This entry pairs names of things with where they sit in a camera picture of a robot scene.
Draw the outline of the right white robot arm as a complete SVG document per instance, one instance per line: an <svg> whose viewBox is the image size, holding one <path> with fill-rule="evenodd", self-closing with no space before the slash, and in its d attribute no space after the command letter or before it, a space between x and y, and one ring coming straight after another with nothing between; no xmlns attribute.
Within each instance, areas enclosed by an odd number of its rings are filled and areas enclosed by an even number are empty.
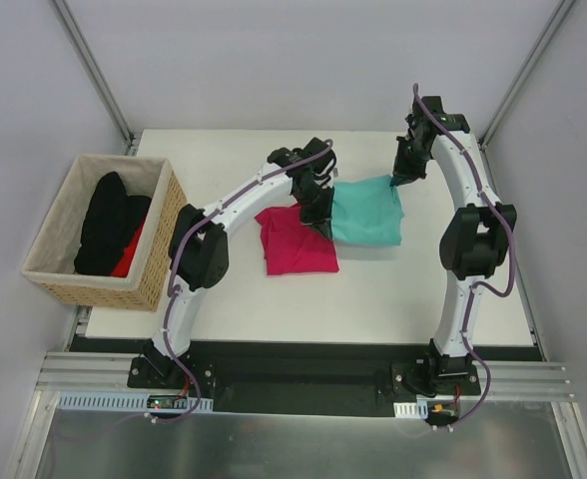
<svg viewBox="0 0 587 479"><path fill-rule="evenodd" d="M406 123L407 133L396 138L390 184L399 187L425 179L430 161L443 174L454 214L439 243L447 285L432 347L440 357L465 357L471 348L481 293L488 289L504 297L513 288L513 272L503 291L488 280L504 263L514 263L517 211L489 186L477 141L464 115L445 112L439 96L414 93Z"/></svg>

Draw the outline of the teal t shirt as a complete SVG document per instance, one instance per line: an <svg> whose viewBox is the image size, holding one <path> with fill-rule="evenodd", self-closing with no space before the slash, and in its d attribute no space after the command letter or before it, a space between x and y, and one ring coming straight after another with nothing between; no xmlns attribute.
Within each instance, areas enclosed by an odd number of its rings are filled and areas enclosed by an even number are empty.
<svg viewBox="0 0 587 479"><path fill-rule="evenodd" d="M334 241L376 247L401 245L404 212L397 188L391 185L391 176L336 182L333 189Z"/></svg>

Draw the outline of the pink t shirt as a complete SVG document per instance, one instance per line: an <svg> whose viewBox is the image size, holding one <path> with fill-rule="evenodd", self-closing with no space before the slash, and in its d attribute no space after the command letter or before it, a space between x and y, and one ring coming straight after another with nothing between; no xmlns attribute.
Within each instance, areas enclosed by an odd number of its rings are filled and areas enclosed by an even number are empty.
<svg viewBox="0 0 587 479"><path fill-rule="evenodd" d="M339 272L333 242L305 227L300 210L300 205L270 207L255 217L267 276Z"/></svg>

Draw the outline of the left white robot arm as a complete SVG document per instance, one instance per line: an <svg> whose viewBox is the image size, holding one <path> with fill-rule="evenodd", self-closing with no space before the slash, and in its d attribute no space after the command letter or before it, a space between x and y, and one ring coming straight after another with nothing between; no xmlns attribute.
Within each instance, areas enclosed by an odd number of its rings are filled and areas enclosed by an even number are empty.
<svg viewBox="0 0 587 479"><path fill-rule="evenodd" d="M331 139L311 139L300 149L272 151L258 171L240 187L199 209L181 208L170 241L169 303L160 329L152 337L160 356L150 374L162 387L178 386L185 364L178 357L190 348L192 329L207 291L229 269L229 241L264 209L291 196L299 205L300 224L331 240L333 168Z"/></svg>

